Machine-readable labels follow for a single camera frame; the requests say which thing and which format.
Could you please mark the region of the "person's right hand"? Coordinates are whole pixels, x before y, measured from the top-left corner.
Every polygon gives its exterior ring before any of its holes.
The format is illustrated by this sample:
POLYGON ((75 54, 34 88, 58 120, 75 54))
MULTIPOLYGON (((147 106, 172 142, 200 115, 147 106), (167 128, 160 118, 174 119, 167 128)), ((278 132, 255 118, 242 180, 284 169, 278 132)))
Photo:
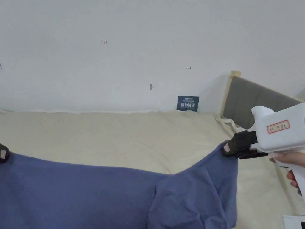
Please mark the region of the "person's right hand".
MULTIPOLYGON (((293 164, 296 166, 300 166, 300 167, 305 167, 305 154, 302 152, 290 152, 290 153, 273 153, 272 156, 269 158, 269 161, 276 163, 278 162, 282 162, 282 163, 287 163, 287 164, 293 164)), ((289 179, 291 182, 291 186, 293 186, 294 188, 296 188, 298 190, 298 193, 300 195, 302 195, 298 183, 295 179, 294 173, 292 172, 292 170, 290 170, 287 173, 287 179, 289 179)))

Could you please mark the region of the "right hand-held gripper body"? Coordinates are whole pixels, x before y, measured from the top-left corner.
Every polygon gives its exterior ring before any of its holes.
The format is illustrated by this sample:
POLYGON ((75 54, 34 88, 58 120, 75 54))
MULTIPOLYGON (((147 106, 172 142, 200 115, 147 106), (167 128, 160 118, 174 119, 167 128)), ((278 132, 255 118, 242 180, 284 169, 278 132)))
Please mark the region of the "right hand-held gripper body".
MULTIPOLYGON (((305 104, 280 111, 273 111, 264 106, 255 106, 251 110, 254 124, 248 129, 256 131, 258 143, 251 145, 251 149, 268 154, 273 153, 305 153, 305 104)), ((302 195, 305 195, 305 167, 282 162, 277 166, 292 170, 302 195)))

